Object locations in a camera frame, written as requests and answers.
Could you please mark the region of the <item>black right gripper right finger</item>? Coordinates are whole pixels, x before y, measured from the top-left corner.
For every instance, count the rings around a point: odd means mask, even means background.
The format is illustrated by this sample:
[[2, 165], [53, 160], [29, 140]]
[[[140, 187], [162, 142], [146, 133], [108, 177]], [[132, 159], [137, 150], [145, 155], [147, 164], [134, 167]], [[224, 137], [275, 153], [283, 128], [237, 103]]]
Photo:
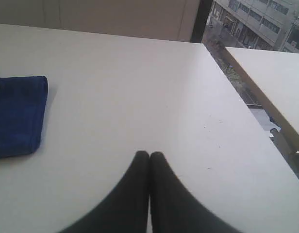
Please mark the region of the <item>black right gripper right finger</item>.
[[150, 159], [150, 214], [154, 233], [237, 233], [184, 187], [165, 156]]

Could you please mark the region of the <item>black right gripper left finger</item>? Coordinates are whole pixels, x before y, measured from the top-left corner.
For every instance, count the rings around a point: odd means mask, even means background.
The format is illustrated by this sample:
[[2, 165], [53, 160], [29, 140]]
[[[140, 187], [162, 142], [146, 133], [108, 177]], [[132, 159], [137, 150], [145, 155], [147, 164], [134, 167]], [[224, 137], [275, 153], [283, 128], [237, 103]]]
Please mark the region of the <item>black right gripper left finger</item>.
[[88, 214], [63, 233], [145, 233], [149, 210], [150, 156], [137, 151], [124, 176]]

